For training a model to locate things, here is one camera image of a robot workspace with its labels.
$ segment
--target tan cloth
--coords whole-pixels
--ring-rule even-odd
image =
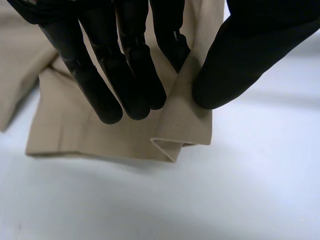
[[[119,123],[106,125],[38,27],[25,22],[5,0],[0,0],[0,130],[6,128],[17,103],[39,74],[41,98],[26,147],[28,155],[80,154],[175,162],[184,144],[209,145],[212,112],[193,103],[191,84],[223,22],[223,14],[224,0],[186,1],[181,32],[192,51],[177,75],[157,46],[150,13],[146,41],[167,102],[162,110],[151,111],[142,121],[124,114]],[[87,37],[85,43],[98,66]]]

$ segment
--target black finger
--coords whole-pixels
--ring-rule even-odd
[[[241,7],[237,1],[229,2],[233,3],[232,7]],[[248,17],[250,12],[230,10],[231,17],[221,26],[193,84],[193,98],[205,109],[218,108],[239,97],[263,73],[320,28],[320,18],[313,16],[313,9],[295,21],[287,18],[285,8],[282,17],[278,14],[280,8],[262,8],[264,17]]]
[[[150,3],[156,41],[178,73],[190,53],[187,39],[180,33],[185,0],[150,0]]]
[[[41,30],[56,48],[98,117],[115,124],[123,116],[122,108],[93,65],[77,17],[41,25]]]
[[[118,44],[115,8],[111,1],[79,14],[95,52],[111,86],[129,117],[142,120],[150,113],[149,105]]]
[[[144,33],[149,10],[148,0],[114,1],[120,40],[126,59],[152,110],[161,109],[167,99],[146,45]]]

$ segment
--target garment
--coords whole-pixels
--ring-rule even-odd
[[[102,123],[56,51],[38,26],[28,24],[0,0],[0,129],[15,106],[33,87],[39,74],[41,98],[26,146],[37,155],[81,155],[175,162],[182,146],[209,145],[212,112],[198,107],[191,97],[195,79],[223,22],[223,0],[187,0],[181,32],[192,51],[179,74],[158,48],[152,14],[146,22],[146,42],[167,93],[161,110],[142,120],[124,114],[114,125]],[[98,63],[84,37],[91,58]]]

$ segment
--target black glove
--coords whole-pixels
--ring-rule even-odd
[[[148,116],[150,109],[161,109],[166,93],[151,59],[144,33],[148,0],[8,0],[31,24],[38,24],[57,49],[72,77],[106,124],[122,118],[122,108],[93,65],[79,25],[81,22],[94,53],[124,110],[134,120]],[[153,0],[158,43],[176,71],[190,50],[179,33],[183,22],[184,0],[170,3]],[[171,16],[163,12],[172,7]],[[116,12],[120,40],[118,45]],[[174,23],[166,24],[171,17]]]
[[[319,0],[228,0],[193,99],[216,109],[244,93],[260,76],[320,28]]]

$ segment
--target white background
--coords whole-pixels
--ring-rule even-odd
[[[316,33],[176,164],[26,157],[34,91],[0,133],[0,240],[320,239],[319,75]]]

